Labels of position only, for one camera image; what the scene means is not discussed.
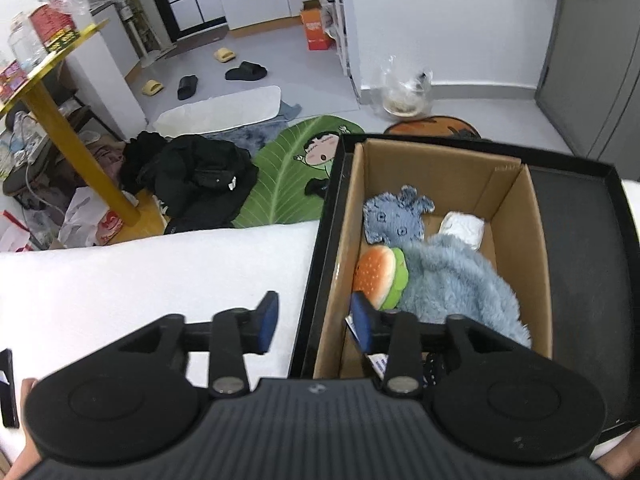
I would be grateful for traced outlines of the burger plush toy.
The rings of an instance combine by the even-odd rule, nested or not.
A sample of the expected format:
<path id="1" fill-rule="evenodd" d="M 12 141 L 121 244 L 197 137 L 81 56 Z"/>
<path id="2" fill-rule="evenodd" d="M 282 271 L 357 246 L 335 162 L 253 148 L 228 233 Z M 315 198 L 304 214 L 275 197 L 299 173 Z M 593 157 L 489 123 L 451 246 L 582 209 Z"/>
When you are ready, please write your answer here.
<path id="1" fill-rule="evenodd" d="M 376 245 L 359 258 L 352 291 L 362 292 L 376 310 L 393 310 L 408 283 L 409 271 L 402 250 Z"/>

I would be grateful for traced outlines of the blue tissue packet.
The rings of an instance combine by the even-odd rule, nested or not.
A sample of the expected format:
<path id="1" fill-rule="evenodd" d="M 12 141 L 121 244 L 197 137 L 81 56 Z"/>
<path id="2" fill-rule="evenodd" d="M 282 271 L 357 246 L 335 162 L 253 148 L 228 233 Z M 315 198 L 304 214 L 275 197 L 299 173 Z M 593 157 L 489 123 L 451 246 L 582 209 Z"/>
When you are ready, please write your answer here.
<path id="1" fill-rule="evenodd" d="M 347 326 L 347 330 L 349 335 L 352 337 L 352 341 L 354 342 L 355 348 L 362 359 L 362 369 L 366 370 L 368 373 L 373 373 L 375 376 L 382 380 L 384 378 L 384 374 L 386 372 L 386 366 L 388 362 L 388 355 L 384 353 L 367 353 L 361 348 L 360 340 L 356 333 L 356 327 L 354 323 L 354 319 L 352 315 L 349 314 L 345 318 L 345 324 Z"/>

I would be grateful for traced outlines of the blue fluffy plush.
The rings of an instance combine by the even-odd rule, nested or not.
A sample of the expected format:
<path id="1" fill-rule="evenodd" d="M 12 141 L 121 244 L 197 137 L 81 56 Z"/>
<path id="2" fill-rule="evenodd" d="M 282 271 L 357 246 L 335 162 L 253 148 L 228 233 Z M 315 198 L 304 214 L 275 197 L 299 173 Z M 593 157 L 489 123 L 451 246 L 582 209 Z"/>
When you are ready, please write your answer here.
<path id="1" fill-rule="evenodd" d="M 529 348 L 513 289 L 479 252 L 447 234 L 401 247 L 409 273 L 397 309 L 423 323 L 442 324 L 460 314 Z"/>

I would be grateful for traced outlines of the blue knitted plush toy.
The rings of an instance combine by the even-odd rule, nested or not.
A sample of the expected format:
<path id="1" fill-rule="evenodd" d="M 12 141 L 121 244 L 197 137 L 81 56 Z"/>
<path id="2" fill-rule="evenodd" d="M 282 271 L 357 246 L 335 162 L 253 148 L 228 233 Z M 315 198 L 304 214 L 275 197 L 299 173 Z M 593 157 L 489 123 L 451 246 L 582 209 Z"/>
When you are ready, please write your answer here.
<path id="1" fill-rule="evenodd" d="M 410 185 L 403 185 L 398 194 L 378 194 L 369 198 L 362 208 L 364 237 L 370 245 L 390 247 L 424 240 L 422 217 L 434 210 L 434 202 Z"/>

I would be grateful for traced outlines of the black clothes pile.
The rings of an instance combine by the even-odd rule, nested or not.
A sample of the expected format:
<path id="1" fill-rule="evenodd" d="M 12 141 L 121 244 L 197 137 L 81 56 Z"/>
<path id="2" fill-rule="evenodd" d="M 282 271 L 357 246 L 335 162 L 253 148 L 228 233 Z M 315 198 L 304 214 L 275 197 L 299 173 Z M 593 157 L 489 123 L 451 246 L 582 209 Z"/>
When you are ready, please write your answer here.
<path id="1" fill-rule="evenodd" d="M 143 131 L 125 144 L 118 178 L 134 195 L 144 188 L 166 208 L 165 232 L 230 229 L 258 179 L 250 152 L 227 140 Z"/>

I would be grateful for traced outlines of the yellow round table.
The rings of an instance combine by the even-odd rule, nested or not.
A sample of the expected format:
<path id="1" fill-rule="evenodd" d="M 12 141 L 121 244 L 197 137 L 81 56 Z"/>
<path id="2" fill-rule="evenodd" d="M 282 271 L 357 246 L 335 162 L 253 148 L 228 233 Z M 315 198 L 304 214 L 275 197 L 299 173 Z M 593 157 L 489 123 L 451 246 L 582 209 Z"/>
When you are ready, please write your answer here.
<path id="1" fill-rule="evenodd" d="M 44 76 L 54 70 L 84 42 L 96 35 L 106 24 L 107 21 L 103 21 L 87 26 L 68 46 L 49 53 L 28 74 L 28 79 L 24 84 L 21 84 L 2 104 L 1 116 L 6 116 L 6 113 L 18 101 L 23 101 L 29 107 L 49 139 L 70 163 L 70 166 L 125 223 L 125 227 L 110 241 L 110 245 L 114 245 L 162 235 L 165 229 L 164 217 L 149 192 L 141 192 L 138 195 L 140 203 L 138 206 L 134 206 L 126 195 L 114 185 L 112 179 L 103 171 L 88 148 L 82 144 L 70 123 L 60 113 L 43 83 Z"/>

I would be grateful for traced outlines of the green leaf cartoon rug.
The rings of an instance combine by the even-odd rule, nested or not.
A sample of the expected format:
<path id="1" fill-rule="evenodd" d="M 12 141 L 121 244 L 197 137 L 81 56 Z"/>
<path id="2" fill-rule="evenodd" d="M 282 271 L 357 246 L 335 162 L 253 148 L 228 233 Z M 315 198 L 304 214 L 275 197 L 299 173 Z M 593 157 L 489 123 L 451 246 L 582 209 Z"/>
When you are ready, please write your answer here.
<path id="1" fill-rule="evenodd" d="M 284 129 L 258 151 L 257 182 L 233 220 L 237 229 L 318 220 L 323 198 L 305 192 L 309 181 L 329 179 L 338 140 L 363 128 L 341 117 L 322 115 Z"/>

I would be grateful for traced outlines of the brown cardboard box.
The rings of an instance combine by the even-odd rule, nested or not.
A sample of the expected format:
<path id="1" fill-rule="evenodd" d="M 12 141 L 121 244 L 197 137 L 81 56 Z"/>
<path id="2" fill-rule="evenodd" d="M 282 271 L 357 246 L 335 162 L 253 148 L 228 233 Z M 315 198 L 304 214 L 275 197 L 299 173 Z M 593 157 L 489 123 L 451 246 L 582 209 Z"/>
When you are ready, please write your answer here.
<path id="1" fill-rule="evenodd" d="M 420 136 L 351 136 L 338 144 L 311 260 L 291 372 L 301 378 L 359 377 L 345 347 L 352 274 L 366 247 L 362 206 L 411 185 L 435 210 L 427 234 L 450 211 L 486 223 L 480 252 L 515 292 L 533 349 L 553 353 L 550 278 L 532 175 L 506 145 Z"/>

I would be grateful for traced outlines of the white red plastic bag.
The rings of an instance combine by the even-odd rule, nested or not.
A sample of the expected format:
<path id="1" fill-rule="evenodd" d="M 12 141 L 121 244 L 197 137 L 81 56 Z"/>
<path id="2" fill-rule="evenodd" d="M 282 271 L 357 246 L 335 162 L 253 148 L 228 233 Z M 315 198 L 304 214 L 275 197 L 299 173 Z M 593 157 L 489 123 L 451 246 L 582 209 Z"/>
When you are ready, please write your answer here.
<path id="1" fill-rule="evenodd" d="M 124 227 L 122 218 L 93 191 L 78 188 L 66 209 L 58 241 L 65 248 L 104 246 Z"/>

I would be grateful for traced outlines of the white floor mat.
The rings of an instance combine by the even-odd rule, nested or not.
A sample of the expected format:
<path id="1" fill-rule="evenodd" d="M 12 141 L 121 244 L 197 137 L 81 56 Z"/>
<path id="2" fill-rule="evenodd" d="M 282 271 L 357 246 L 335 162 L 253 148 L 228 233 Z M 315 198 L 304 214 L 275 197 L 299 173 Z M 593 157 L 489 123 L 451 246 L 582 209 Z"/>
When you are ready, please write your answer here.
<path id="1" fill-rule="evenodd" d="M 278 86 L 267 86 L 180 105 L 160 114 L 153 130 L 176 138 L 259 124 L 279 114 L 281 96 Z"/>

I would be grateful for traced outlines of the clear plastic bag with bowl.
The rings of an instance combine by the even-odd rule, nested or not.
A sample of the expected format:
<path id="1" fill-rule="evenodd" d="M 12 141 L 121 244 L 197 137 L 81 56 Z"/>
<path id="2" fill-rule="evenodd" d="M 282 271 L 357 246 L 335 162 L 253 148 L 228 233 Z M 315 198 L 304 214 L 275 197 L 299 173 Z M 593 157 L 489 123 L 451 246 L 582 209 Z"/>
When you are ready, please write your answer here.
<path id="1" fill-rule="evenodd" d="M 415 120 L 431 114 L 433 72 L 390 55 L 381 65 L 378 105 L 382 112 L 401 120 Z"/>

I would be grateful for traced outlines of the right black slipper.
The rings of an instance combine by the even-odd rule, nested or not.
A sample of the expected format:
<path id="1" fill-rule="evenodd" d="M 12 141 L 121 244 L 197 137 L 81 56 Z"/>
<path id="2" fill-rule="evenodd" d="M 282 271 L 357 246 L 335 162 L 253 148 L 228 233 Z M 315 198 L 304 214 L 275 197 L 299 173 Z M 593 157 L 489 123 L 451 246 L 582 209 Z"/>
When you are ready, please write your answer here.
<path id="1" fill-rule="evenodd" d="M 224 79 L 228 81 L 258 81 L 268 75 L 268 70 L 257 63 L 243 61 L 238 67 L 227 70 Z"/>

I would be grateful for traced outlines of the left yellow slipper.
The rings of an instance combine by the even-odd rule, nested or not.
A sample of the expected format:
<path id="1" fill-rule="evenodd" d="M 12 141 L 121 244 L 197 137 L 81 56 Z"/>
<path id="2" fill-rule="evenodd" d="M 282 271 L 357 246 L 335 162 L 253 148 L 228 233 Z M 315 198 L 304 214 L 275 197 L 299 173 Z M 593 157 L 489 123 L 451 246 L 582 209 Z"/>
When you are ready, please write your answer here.
<path id="1" fill-rule="evenodd" d="M 163 90 L 164 90 L 164 85 L 161 82 L 155 79 L 149 79 L 142 86 L 141 92 L 144 96 L 156 96 Z"/>

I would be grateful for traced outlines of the right yellow slipper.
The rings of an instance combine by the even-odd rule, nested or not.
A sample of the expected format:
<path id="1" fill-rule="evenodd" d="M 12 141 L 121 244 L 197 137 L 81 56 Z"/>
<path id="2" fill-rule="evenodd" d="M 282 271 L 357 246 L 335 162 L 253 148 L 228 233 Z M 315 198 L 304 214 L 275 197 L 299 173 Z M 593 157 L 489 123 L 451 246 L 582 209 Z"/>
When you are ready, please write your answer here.
<path id="1" fill-rule="evenodd" d="M 219 48 L 215 51 L 214 58 L 216 58 L 219 63 L 224 64 L 233 61 L 236 58 L 236 54 L 228 48 Z"/>

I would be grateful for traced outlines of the red box on table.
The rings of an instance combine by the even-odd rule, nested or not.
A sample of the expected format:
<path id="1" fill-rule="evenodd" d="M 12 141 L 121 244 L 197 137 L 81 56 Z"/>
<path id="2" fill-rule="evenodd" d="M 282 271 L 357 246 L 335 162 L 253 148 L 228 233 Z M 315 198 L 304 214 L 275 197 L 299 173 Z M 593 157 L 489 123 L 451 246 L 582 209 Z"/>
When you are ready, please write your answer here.
<path id="1" fill-rule="evenodd" d="M 48 52 L 58 52 L 79 38 L 79 32 L 70 14 L 62 13 L 43 3 L 29 14 L 29 21 Z"/>

